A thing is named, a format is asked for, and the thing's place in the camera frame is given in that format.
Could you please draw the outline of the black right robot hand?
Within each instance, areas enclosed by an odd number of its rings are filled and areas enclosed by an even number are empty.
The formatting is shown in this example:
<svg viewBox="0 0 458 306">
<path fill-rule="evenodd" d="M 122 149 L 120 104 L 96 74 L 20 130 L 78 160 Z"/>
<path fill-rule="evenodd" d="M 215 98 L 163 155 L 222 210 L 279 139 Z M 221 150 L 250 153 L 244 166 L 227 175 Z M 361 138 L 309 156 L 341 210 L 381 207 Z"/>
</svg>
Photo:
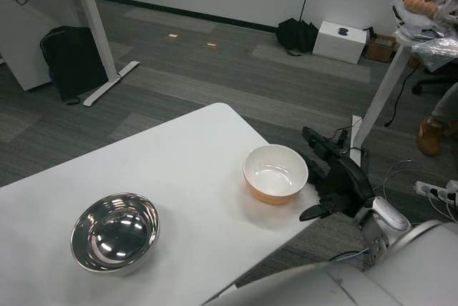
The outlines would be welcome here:
<svg viewBox="0 0 458 306">
<path fill-rule="evenodd" d="M 329 170 L 325 171 L 299 152 L 308 167 L 308 182 L 315 187 L 319 198 L 318 204 L 304 210 L 299 220 L 323 219 L 337 212 L 354 218 L 366 202 L 375 197 L 368 177 L 354 160 L 340 151 L 339 144 L 309 127 L 302 129 L 302 136 Z"/>
</svg>

